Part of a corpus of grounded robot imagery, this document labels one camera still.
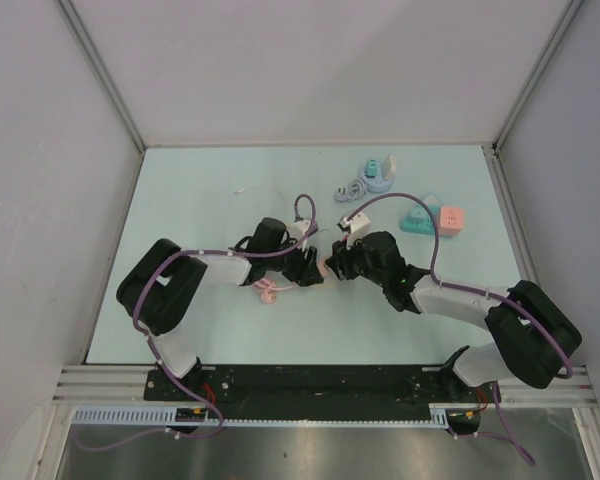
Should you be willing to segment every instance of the teal power strip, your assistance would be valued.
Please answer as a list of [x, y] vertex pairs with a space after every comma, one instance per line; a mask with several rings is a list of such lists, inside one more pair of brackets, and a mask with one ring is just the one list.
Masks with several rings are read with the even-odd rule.
[[[441, 205], [427, 205], [434, 215], [440, 213]], [[422, 233], [424, 235], [433, 235], [433, 222], [427, 211], [420, 205], [416, 205], [409, 214], [400, 222], [400, 230], [409, 233]]]

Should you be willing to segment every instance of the metal floor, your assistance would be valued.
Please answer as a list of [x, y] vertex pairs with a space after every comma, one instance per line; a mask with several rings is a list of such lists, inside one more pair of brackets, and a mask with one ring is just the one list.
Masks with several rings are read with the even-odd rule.
[[[570, 410], [508, 411], [528, 467], [508, 444], [454, 441], [442, 430], [376, 428], [232, 428], [206, 440], [148, 436], [106, 453], [67, 442], [59, 480], [368, 480], [591, 479]], [[502, 432], [495, 412], [482, 430]], [[89, 446], [113, 443], [138, 427], [76, 426]]]

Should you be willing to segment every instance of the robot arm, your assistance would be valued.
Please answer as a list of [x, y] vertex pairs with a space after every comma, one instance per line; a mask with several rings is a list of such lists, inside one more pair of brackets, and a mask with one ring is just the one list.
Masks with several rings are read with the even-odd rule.
[[[390, 233], [368, 233], [364, 214], [341, 227], [347, 236], [332, 245], [332, 255], [325, 262], [338, 279], [367, 278], [382, 288], [389, 304], [400, 312], [445, 315], [493, 335], [494, 344], [464, 347], [446, 362], [443, 368], [453, 372], [452, 380], [476, 387], [513, 374], [530, 386], [546, 388], [558, 374], [562, 361], [555, 348], [510, 305], [440, 286], [429, 270], [406, 264]], [[480, 290], [506, 297], [531, 312], [567, 356], [582, 342], [577, 329], [534, 283], [523, 280], [509, 289]]]
[[[301, 287], [323, 282], [317, 266], [317, 250], [315, 247], [307, 248], [306, 241], [281, 256], [249, 259], [240, 256], [245, 252], [262, 254], [290, 248], [306, 236], [309, 228], [308, 220], [299, 219], [286, 226], [279, 220], [264, 218], [252, 236], [243, 238], [232, 249], [235, 255], [203, 256], [204, 251], [200, 251], [199, 256], [177, 258], [162, 272], [160, 277], [163, 280], [151, 287], [142, 302], [139, 324], [159, 358], [177, 378], [200, 365], [190, 339], [183, 333], [182, 322], [198, 287], [251, 285], [268, 271], [282, 272], [289, 281]], [[116, 298], [130, 317], [133, 317], [141, 292], [152, 274], [180, 251], [181, 248], [172, 241], [158, 240], [122, 281]]]

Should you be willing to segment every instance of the pink power strip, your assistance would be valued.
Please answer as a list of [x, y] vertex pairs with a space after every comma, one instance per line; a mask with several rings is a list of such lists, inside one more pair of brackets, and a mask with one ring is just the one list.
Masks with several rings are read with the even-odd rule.
[[452, 237], [464, 228], [464, 209], [460, 207], [442, 207], [438, 214], [440, 235]]

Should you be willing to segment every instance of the white wall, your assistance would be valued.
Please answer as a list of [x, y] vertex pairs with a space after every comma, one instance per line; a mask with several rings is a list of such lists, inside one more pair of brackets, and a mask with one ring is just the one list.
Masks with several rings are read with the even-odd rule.
[[139, 154], [50, 0], [0, 1], [0, 449], [77, 360]]
[[543, 286], [583, 334], [600, 402], [600, 0], [576, 21], [503, 162]]
[[492, 141], [567, 0], [75, 0], [148, 145]]

